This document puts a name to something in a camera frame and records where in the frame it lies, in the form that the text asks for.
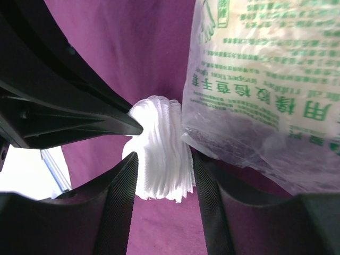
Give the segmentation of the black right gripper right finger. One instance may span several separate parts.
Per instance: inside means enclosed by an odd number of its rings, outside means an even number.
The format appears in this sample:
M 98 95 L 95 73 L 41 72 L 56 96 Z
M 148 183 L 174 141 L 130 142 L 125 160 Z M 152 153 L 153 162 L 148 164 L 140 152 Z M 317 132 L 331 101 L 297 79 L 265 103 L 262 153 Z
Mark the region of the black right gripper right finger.
M 193 159 L 208 254 L 339 254 L 339 194 L 282 198 Z

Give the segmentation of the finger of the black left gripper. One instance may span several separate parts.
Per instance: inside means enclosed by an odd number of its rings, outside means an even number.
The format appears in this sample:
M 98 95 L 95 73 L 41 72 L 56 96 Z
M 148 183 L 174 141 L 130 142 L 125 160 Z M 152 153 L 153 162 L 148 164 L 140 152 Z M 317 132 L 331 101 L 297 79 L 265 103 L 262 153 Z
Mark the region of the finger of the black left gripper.
M 123 113 L 131 108 L 75 50 L 44 1 L 1 1 L 1 75 L 22 82 L 33 74 L 73 86 Z
M 142 130 L 126 110 L 110 108 L 103 116 L 71 113 L 19 95 L 1 83 L 1 165 L 9 146 L 48 149 L 104 135 L 140 135 Z

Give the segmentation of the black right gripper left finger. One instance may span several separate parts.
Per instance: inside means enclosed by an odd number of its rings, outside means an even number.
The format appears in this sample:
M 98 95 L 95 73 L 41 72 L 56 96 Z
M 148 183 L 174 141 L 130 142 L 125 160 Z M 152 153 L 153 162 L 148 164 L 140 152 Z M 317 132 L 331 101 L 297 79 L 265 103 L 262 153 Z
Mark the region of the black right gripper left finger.
M 136 153 L 54 199 L 1 194 L 1 254 L 125 254 L 138 174 Z

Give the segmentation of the white gauze pad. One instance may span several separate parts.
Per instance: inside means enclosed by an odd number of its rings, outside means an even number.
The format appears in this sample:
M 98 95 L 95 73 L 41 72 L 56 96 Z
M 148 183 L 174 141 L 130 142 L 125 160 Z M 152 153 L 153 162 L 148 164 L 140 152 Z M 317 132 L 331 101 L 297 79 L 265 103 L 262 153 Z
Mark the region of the white gauze pad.
M 122 151 L 123 158 L 132 152 L 138 156 L 136 195 L 143 200 L 180 203 L 196 185 L 192 152 L 181 139 L 181 104 L 163 96 L 150 96 L 138 101 L 128 115 L 143 127 Z

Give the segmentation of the purple cloth drape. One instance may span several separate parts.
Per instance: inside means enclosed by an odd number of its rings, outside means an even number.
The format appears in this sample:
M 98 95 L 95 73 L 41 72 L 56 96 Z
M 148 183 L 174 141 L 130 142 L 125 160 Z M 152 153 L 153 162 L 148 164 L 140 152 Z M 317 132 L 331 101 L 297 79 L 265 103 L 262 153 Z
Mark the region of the purple cloth drape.
M 69 43 L 90 67 L 132 105 L 152 95 L 182 100 L 195 1 L 45 1 Z M 62 147 L 77 188 L 122 159 L 130 137 L 107 135 Z M 256 188 L 289 197 L 253 169 L 224 165 Z M 270 244 L 264 223 L 236 210 L 243 229 L 236 254 L 284 254 Z M 181 203 L 135 198 L 126 254 L 207 254 L 196 189 Z

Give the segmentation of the green gauze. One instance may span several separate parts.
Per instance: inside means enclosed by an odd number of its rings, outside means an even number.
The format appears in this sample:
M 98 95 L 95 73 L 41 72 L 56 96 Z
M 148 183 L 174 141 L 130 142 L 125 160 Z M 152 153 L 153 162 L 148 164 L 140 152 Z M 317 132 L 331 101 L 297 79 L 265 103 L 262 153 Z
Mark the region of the green gauze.
M 339 192 L 339 1 L 196 1 L 182 103 L 194 149 Z

